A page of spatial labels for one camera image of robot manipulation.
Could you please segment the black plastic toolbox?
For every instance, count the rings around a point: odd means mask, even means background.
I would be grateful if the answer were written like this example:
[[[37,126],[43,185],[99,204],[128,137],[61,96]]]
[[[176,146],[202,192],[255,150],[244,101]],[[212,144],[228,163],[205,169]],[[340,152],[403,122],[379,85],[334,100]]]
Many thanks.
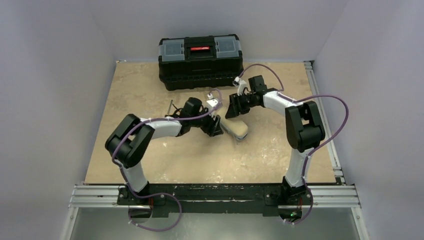
[[[168,91],[227,87],[244,70],[236,34],[162,38],[159,79]]]

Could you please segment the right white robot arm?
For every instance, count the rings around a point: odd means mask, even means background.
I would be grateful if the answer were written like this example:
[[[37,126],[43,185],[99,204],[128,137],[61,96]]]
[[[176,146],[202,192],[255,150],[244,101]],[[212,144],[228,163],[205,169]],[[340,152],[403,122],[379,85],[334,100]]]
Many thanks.
[[[282,183],[290,190],[305,186],[307,162],[326,133],[318,105],[314,101],[295,100],[269,88],[261,75],[248,81],[236,77],[237,93],[229,96],[226,119],[247,114],[253,107],[263,107],[279,113],[285,119],[286,138],[292,148],[288,170]]]

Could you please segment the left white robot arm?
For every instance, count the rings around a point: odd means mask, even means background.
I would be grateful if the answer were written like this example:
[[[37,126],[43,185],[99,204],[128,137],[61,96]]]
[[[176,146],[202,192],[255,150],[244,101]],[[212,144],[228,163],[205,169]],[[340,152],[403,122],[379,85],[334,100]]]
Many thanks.
[[[222,102],[210,96],[206,102],[190,97],[183,107],[175,108],[161,118],[140,118],[126,115],[105,141],[112,162],[119,167],[126,186],[137,196],[149,195],[149,181],[142,159],[152,140],[165,137],[181,137],[192,128],[201,129],[207,136],[223,134],[220,116],[216,111]]]

